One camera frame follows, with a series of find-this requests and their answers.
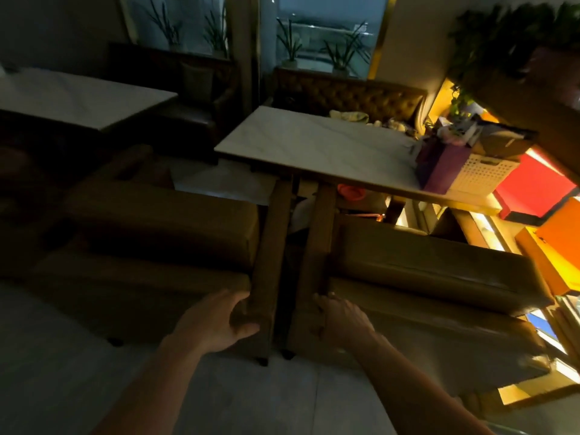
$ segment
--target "white basket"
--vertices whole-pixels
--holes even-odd
[[[511,160],[470,154],[449,189],[475,195],[489,195],[519,165],[519,162]]]

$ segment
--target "hand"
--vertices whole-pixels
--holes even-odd
[[[366,314],[352,302],[332,292],[328,296],[315,294],[314,301],[325,317],[324,326],[316,330],[316,334],[331,346],[353,353],[365,336],[374,334],[375,329]]]
[[[211,293],[190,307],[181,317],[172,337],[191,344],[199,356],[225,350],[238,340],[260,330],[258,324],[230,325],[230,315],[238,302],[250,292],[221,290]]]

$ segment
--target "yellow box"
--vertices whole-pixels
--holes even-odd
[[[542,241],[535,227],[524,227],[516,235],[516,242],[536,263],[553,295],[564,295],[570,290],[580,291],[580,270]]]
[[[543,226],[538,227],[536,235],[580,268],[580,199],[570,198]]]

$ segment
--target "forearm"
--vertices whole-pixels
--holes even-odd
[[[399,435],[492,434],[380,334],[369,332],[351,352]]]
[[[200,358],[166,337],[92,435],[170,435]]]

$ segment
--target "white marble tabletop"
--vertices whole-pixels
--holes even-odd
[[[177,93],[25,68],[0,77],[0,109],[103,131]]]
[[[466,192],[423,192],[410,155],[414,140],[398,131],[321,116],[259,107],[215,147],[219,153],[274,163],[314,173],[335,183],[364,186],[495,215],[496,198]]]

